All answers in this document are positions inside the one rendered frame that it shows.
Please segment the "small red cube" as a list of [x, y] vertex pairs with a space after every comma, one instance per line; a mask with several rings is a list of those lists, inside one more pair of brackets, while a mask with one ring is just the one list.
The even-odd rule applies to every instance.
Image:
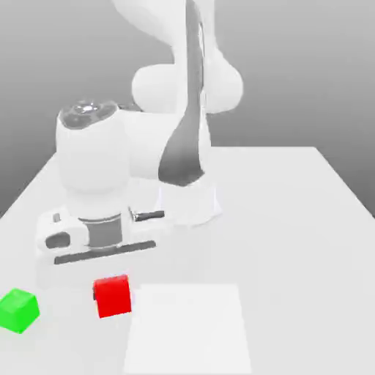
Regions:
[[132, 311], [127, 275], [97, 279], [93, 283], [93, 296], [101, 319]]

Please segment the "small green cube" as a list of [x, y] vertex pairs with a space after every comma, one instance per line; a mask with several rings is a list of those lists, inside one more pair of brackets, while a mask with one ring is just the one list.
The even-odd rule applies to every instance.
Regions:
[[40, 315], [34, 294], [12, 289], [0, 299], [0, 327], [14, 333], [23, 333]]

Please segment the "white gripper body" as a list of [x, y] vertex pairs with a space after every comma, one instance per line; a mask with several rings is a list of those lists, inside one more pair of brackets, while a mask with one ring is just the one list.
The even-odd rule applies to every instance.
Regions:
[[154, 251], [160, 240], [147, 240], [100, 250], [80, 247], [36, 250], [35, 286], [37, 289], [82, 288], [93, 281], [121, 275], [131, 269], [133, 259]]

